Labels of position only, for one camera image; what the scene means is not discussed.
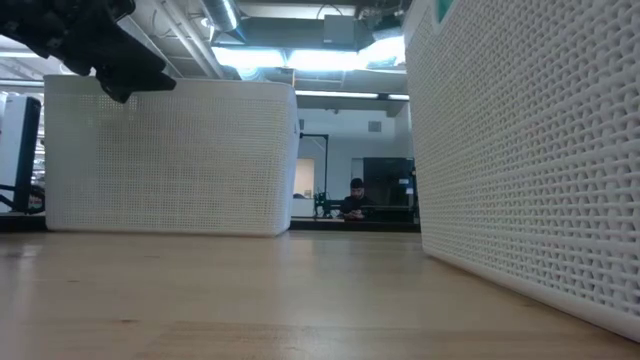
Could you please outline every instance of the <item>ceiling light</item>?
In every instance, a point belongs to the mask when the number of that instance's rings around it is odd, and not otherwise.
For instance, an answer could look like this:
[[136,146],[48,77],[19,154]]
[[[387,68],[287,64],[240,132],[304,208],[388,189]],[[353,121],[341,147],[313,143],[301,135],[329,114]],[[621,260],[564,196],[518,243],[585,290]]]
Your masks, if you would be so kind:
[[396,101],[409,101],[409,95],[395,95],[395,94],[390,94],[390,95],[389,95],[389,100],[396,100]]
[[44,81],[2,79],[0,86],[44,87]]
[[0,49],[0,57],[9,58],[37,58],[38,54],[31,50],[12,50],[12,49]]
[[214,47],[218,62],[235,68],[283,67],[284,58],[280,50],[274,49],[229,49]]
[[352,92],[311,91],[311,90],[296,90],[296,95],[333,97],[333,98],[351,98],[351,99],[377,99],[378,98],[378,94],[373,94],[373,93],[352,93]]
[[366,63],[355,52],[296,50],[287,66],[306,71],[351,71],[366,68]]

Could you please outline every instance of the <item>wooden table surface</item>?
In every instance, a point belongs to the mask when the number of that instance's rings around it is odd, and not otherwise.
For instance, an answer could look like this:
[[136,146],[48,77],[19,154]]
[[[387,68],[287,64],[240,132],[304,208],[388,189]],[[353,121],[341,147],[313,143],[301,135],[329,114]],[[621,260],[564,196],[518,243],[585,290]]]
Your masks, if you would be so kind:
[[0,234],[0,359],[640,359],[419,234]]

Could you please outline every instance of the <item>person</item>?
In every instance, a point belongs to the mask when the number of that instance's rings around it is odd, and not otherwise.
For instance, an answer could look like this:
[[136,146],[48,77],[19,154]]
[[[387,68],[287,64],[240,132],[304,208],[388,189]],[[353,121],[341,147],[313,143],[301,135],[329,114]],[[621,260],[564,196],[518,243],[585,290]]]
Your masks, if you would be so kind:
[[345,220],[364,220],[362,207],[365,205],[373,205],[373,202],[364,194],[362,179],[355,178],[351,180],[351,196],[344,198],[340,212]]

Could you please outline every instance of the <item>dark hair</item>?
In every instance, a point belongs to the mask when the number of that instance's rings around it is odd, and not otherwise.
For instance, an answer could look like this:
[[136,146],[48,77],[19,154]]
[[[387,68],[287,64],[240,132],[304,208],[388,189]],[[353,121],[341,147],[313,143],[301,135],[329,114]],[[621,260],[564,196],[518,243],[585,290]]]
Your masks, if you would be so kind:
[[355,179],[351,180],[351,188],[352,189],[362,189],[363,187],[364,187],[364,182],[362,182],[362,179],[355,178]]

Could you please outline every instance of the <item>white perforated panel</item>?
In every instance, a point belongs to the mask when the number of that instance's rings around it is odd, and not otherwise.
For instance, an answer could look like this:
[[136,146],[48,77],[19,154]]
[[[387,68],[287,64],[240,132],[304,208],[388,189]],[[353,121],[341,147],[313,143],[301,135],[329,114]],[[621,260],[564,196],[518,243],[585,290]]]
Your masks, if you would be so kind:
[[275,235],[289,226],[297,106],[284,84],[179,81],[112,101],[46,78],[54,230]]
[[425,251],[640,340],[640,1],[457,0],[443,24],[429,2]]

